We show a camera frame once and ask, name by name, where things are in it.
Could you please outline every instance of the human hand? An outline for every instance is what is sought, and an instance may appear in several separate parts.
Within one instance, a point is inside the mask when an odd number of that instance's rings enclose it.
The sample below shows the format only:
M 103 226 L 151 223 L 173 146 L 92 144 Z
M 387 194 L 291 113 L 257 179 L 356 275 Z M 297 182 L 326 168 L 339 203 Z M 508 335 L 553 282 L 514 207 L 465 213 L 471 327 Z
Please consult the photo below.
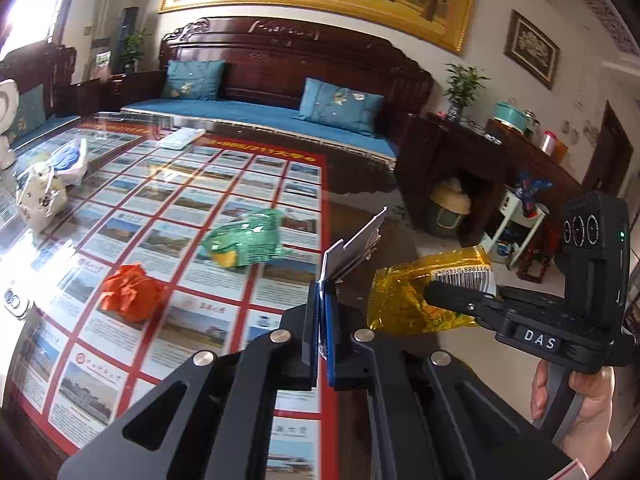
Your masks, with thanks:
M 548 399 L 546 361 L 540 361 L 531 384 L 531 418 L 540 418 Z M 614 389 L 613 368 L 602 367 L 593 375 L 572 372 L 569 386 L 584 397 L 578 416 L 562 441 L 562 451 L 578 459 L 592 477 L 605 463 L 611 452 L 611 399 Z

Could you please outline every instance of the embroidered pillow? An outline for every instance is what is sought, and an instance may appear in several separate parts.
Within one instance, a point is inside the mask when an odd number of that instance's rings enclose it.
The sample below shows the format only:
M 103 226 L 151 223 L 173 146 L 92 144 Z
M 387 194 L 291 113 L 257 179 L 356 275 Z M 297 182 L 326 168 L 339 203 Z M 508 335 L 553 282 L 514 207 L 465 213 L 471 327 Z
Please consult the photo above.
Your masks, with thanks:
M 11 145 L 15 139 L 19 139 L 41 127 L 46 120 L 47 117 L 44 113 L 44 86 L 38 85 L 36 88 L 20 95 L 14 122 L 4 133 L 6 139 Z
M 170 61 L 163 98 L 215 101 L 224 61 Z
M 296 119 L 374 137 L 373 121 L 384 98 L 306 78 Z

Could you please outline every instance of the barcode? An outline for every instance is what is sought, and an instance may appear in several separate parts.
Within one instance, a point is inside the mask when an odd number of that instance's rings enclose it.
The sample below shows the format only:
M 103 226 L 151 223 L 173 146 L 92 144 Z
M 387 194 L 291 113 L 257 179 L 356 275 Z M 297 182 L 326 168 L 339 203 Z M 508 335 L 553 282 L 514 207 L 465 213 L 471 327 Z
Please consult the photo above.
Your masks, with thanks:
M 450 285 L 464 286 L 481 292 L 488 292 L 491 280 L 491 268 L 488 266 L 454 267 L 433 272 L 433 279 Z

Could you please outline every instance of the window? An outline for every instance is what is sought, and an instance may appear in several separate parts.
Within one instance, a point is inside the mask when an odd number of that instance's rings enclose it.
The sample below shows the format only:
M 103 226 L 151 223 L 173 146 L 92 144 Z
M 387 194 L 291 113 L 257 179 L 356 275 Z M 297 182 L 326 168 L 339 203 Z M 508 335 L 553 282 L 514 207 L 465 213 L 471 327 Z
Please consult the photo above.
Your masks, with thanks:
M 16 0 L 9 11 L 11 32 L 0 50 L 0 60 L 22 46 L 51 42 L 63 0 Z

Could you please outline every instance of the carved wooden sofa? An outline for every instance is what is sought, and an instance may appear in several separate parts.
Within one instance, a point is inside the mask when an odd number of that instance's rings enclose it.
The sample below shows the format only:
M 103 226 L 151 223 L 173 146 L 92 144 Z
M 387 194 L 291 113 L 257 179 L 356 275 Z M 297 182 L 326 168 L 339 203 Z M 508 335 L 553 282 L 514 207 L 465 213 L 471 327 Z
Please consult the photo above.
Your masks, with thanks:
M 171 59 L 224 60 L 219 100 L 160 99 Z M 383 95 L 378 138 L 291 120 L 307 77 Z M 164 37 L 159 70 L 113 76 L 102 89 L 101 105 L 103 110 L 262 124 L 360 150 L 392 165 L 404 140 L 423 131 L 418 114 L 432 87 L 431 75 L 414 60 L 369 34 L 298 20 L 201 18 Z
M 0 61 L 0 81 L 13 79 L 18 92 L 24 94 L 43 85 L 46 122 L 36 130 L 18 137 L 13 148 L 21 146 L 58 128 L 93 114 L 100 106 L 98 80 L 71 84 L 76 66 L 76 50 L 39 41 L 9 52 Z

